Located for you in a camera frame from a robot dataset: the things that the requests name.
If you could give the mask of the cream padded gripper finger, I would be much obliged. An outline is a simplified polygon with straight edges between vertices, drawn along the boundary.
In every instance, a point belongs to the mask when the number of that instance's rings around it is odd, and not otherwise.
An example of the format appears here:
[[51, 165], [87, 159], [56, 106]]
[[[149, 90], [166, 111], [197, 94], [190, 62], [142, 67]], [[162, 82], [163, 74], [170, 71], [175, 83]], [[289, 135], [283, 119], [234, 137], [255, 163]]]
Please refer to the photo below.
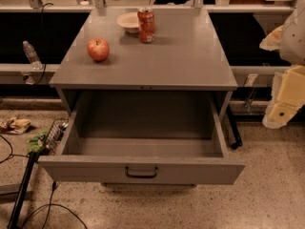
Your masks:
[[282, 73], [275, 73], [273, 78], [272, 99], [265, 110], [262, 120], [263, 125], [269, 129], [279, 129], [287, 125], [287, 123], [296, 115], [297, 109], [293, 106], [283, 105], [275, 110], [276, 98], [282, 83]]
[[282, 26], [270, 32], [259, 44], [259, 48], [265, 51], [278, 51], [281, 44]]

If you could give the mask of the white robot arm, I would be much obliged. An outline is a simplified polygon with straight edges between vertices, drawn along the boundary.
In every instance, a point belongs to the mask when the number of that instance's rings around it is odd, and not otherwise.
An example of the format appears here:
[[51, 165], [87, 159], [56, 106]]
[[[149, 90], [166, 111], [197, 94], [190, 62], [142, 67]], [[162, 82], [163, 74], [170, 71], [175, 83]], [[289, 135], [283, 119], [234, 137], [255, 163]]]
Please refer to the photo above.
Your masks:
[[279, 129], [305, 105], [305, 0], [296, 0], [295, 10], [282, 26], [270, 32], [259, 44], [265, 51], [279, 51], [291, 67], [275, 73], [270, 101], [263, 125]]

